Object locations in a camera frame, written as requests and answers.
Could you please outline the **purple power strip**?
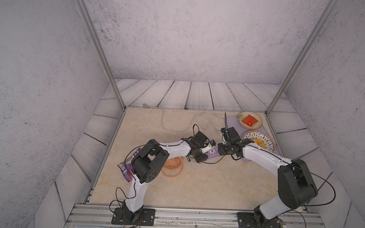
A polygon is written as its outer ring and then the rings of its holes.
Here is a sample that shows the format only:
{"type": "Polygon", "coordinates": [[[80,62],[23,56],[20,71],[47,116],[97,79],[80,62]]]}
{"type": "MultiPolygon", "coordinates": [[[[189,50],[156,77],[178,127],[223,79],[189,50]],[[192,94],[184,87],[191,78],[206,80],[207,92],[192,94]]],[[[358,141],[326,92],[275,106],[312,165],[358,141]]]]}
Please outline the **purple power strip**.
{"type": "Polygon", "coordinates": [[[208,159],[213,159],[220,156],[219,150],[217,147],[211,148],[209,151],[205,153],[208,159]]]}

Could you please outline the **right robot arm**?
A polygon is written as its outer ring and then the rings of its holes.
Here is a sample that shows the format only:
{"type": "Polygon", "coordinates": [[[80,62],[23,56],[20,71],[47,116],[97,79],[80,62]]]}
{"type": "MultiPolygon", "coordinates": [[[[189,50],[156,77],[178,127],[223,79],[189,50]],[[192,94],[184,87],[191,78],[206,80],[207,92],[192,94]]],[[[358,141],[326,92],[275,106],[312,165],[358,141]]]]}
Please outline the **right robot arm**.
{"type": "Polygon", "coordinates": [[[277,195],[254,209],[253,220],[256,224],[267,224],[280,214],[302,205],[309,206],[307,202],[318,195],[313,177],[331,185],[326,179],[312,173],[301,159],[292,161],[262,148],[251,139],[241,139],[233,127],[222,128],[220,132],[223,138],[223,143],[218,145],[220,155],[236,155],[238,159],[253,161],[277,178],[277,195]]]}

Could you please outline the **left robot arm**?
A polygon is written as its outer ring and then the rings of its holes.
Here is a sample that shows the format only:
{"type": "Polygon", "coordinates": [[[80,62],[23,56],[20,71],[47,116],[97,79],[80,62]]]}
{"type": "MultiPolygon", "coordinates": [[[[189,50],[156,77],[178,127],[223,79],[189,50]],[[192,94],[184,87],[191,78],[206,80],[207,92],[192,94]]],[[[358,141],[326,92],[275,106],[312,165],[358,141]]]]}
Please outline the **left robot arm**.
{"type": "Polygon", "coordinates": [[[201,163],[208,158],[205,153],[215,146],[214,140],[210,140],[202,132],[197,132],[193,136],[173,143],[160,143],[152,139],[137,147],[139,152],[131,160],[131,168],[126,169],[132,174],[129,193],[124,195],[125,198],[122,201],[116,199],[119,209],[127,218],[139,215],[144,206],[144,197],[149,183],[159,175],[167,160],[191,156],[201,163]]]}

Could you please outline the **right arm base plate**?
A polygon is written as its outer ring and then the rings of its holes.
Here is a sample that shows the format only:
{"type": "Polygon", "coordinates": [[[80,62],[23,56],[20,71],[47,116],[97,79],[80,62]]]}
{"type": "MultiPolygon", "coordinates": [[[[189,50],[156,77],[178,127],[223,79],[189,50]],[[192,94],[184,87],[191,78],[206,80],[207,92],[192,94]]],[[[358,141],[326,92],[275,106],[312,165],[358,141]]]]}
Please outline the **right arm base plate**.
{"type": "Polygon", "coordinates": [[[237,222],[239,228],[283,228],[278,218],[266,219],[255,213],[238,212],[237,222]]]}

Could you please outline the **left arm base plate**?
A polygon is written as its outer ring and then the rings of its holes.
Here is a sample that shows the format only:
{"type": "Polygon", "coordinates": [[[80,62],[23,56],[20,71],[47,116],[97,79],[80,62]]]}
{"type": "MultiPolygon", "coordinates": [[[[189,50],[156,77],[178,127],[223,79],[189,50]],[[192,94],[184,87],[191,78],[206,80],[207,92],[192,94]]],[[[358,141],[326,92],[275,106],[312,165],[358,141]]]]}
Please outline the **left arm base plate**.
{"type": "Polygon", "coordinates": [[[111,220],[112,225],[131,225],[131,226],[153,226],[155,219],[155,209],[140,208],[136,212],[131,212],[126,207],[115,208],[111,220]]]}

